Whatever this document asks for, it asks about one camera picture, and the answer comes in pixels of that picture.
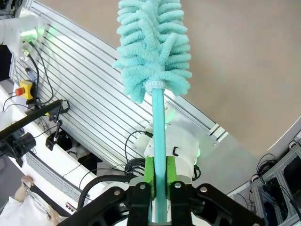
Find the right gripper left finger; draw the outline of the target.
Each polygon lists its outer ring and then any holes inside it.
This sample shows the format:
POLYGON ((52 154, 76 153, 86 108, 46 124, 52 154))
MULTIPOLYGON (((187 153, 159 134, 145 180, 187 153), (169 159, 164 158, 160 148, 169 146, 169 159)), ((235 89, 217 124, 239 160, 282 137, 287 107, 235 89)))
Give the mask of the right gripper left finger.
POLYGON ((142 181, 124 190, 113 186, 87 205, 81 200, 100 178, 93 179, 83 189, 77 211, 59 223, 60 226, 115 226, 126 220, 127 226, 149 226, 151 224, 151 201, 154 197, 154 158, 147 157, 142 181))

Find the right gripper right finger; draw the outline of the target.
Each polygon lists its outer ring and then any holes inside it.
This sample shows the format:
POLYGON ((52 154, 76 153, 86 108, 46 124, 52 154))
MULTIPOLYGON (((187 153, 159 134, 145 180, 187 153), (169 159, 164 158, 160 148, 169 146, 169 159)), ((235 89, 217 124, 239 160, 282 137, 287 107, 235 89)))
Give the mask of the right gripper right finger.
POLYGON ((195 226, 192 217, 201 219, 211 226, 264 226, 265 220, 211 184, 193 187, 184 183, 176 174, 175 158, 166 158, 168 199, 171 204, 171 225, 195 226))

